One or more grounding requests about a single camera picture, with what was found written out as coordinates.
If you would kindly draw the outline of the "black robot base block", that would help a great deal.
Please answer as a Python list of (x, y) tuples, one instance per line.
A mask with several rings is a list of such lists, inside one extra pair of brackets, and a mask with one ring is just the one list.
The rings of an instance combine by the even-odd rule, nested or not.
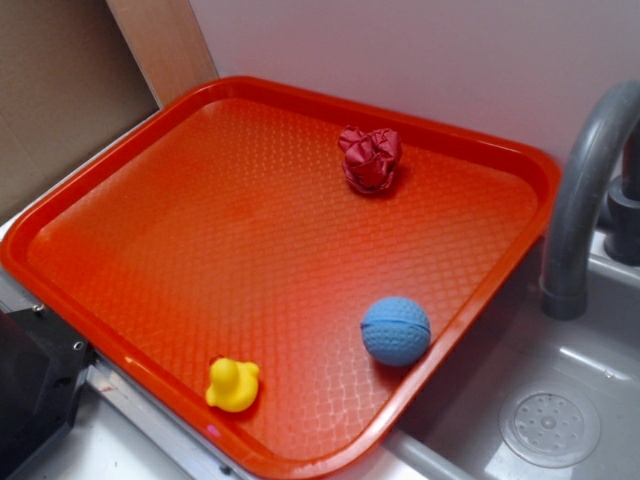
[(55, 312), (1, 314), (1, 477), (14, 479), (73, 428), (92, 355)]

